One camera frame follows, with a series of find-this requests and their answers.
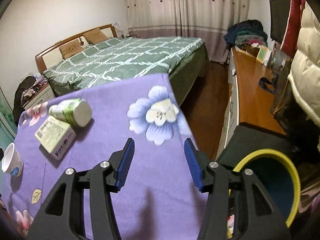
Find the brown pillow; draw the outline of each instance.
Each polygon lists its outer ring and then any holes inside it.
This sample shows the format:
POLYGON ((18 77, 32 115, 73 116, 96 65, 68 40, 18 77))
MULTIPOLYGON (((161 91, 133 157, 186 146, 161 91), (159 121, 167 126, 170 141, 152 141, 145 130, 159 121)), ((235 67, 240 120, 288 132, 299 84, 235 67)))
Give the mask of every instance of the brown pillow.
POLYGON ((96 45, 102 41, 107 41, 109 39, 102 31, 100 31, 99 28, 89 31, 83 34, 83 36, 85 37, 85 39, 89 44, 93 44, 93 45, 96 45))
POLYGON ((62 54, 62 58, 67 59, 83 51, 83 48, 81 47, 79 40, 76 39, 74 41, 68 42, 67 44, 61 45, 59 47, 59 50, 62 54))

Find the flat screen tv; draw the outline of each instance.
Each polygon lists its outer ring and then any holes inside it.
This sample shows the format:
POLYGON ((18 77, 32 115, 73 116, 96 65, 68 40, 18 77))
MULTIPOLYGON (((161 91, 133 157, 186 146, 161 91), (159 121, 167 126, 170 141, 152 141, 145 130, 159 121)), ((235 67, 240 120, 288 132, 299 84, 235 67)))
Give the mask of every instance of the flat screen tv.
POLYGON ((291 0, 270 0, 271 39, 282 43, 290 13, 291 0))

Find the wooden headboard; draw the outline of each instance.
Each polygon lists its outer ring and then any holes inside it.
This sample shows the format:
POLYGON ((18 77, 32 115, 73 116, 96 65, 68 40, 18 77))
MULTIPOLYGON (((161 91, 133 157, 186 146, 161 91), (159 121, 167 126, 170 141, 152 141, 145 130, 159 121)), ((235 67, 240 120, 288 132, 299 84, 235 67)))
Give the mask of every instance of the wooden headboard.
MULTIPOLYGON (((117 34, 116 34, 116 30, 115 28, 112 26, 112 24, 109 24, 109 25, 103 25, 101 27, 98 27, 102 32, 104 32, 107 36, 110 36, 110 34, 112 33, 113 37, 116 38, 117 37, 117 34)), ((39 53, 38 55, 36 55, 36 64, 38 66, 38 70, 39 72, 42 74, 46 69, 47 67, 52 67, 53 65, 49 65, 47 66, 45 61, 46 59, 44 59, 43 57, 46 57, 47 58, 47 62, 48 61, 51 61, 53 62, 52 64, 54 64, 55 61, 56 64, 60 61, 59 60, 59 54, 60 51, 59 51, 59 47, 63 44, 66 44, 70 41, 73 41, 75 39, 79 39, 81 38, 83 41, 84 41, 84 46, 87 46, 88 43, 86 42, 85 38, 83 37, 83 34, 85 34, 86 32, 89 32, 91 30, 87 30, 85 32, 82 32, 82 33, 79 33, 79 34, 76 34, 70 38, 67 38, 63 41, 59 41, 57 42, 56 44, 54 44, 53 46, 45 49, 44 51, 42 51, 41 53, 39 53)))

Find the yellow leaf print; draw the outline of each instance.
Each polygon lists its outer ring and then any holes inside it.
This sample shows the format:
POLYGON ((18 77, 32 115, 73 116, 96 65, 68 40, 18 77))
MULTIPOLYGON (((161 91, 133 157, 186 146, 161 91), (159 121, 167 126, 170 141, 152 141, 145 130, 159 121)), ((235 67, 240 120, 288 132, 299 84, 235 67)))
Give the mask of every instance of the yellow leaf print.
POLYGON ((32 193, 31 204, 36 204, 40 200, 42 190, 36 188, 32 193))

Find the wall outlet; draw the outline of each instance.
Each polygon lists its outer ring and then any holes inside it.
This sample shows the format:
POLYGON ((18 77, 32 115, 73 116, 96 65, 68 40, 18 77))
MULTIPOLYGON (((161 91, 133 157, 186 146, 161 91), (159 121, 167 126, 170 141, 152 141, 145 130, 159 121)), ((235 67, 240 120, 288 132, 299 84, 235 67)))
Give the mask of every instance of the wall outlet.
POLYGON ((29 71, 28 73, 25 73, 20 79, 21 81, 24 81, 24 79, 28 76, 32 76, 33 75, 33 72, 32 71, 29 71))

